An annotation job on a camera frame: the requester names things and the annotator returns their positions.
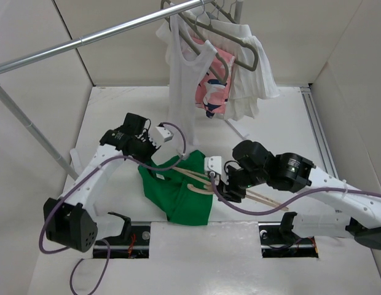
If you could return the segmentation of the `green t shirt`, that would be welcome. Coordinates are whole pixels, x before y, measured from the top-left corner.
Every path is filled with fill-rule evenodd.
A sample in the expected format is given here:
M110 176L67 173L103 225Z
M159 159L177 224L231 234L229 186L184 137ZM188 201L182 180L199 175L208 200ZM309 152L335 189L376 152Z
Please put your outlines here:
M167 221L184 226L208 224L213 197L193 192L187 187L191 184L203 189L203 183L175 169L154 171L139 166L138 171L145 197L166 214Z

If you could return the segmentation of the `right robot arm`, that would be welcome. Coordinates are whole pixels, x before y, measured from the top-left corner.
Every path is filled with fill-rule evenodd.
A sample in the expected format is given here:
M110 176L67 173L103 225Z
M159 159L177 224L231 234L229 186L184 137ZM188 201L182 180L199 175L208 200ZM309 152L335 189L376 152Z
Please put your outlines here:
M232 150L236 167L225 165L220 156L204 160L204 170L218 200L250 216L267 216L296 200L311 197L334 209L333 214L306 215L287 212L278 226L285 242L312 236L352 238L358 244L381 250L381 194L361 191L339 180L311 160L295 153L274 155L261 143L245 140ZM266 184L293 197L267 211L237 206L246 190Z

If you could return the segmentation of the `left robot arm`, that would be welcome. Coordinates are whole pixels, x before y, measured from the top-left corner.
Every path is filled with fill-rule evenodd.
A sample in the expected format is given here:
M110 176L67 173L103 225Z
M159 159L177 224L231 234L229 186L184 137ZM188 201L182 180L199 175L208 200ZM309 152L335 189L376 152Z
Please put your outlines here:
M45 202L42 238L83 253L104 238L120 244L129 240L130 218L114 212L100 215L95 202L127 159L147 163L171 136L163 125L146 128L146 122L146 118L128 113L120 127L102 136L96 153L74 184L59 198Z

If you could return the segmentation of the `wooden hanger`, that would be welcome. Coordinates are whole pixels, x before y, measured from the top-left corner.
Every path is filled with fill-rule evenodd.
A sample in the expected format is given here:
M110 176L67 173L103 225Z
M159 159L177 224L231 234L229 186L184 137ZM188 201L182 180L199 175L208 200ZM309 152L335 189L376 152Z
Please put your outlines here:
M213 195L213 188L209 181L207 181L207 175L203 175L201 173L197 173L194 171L186 170L184 168L174 167L174 171L177 171L184 176L192 178L197 182L203 184L203 189L199 189L195 187L193 184L188 184L187 188L195 193L202 195ZM281 205L281 203L270 199L262 194L245 190L245 189L230 189L229 185L226 185L224 182L220 181L218 184L218 192L227 200L234 203L241 203L243 199L248 198L255 202L262 203L264 205L270 206L272 208L277 208Z

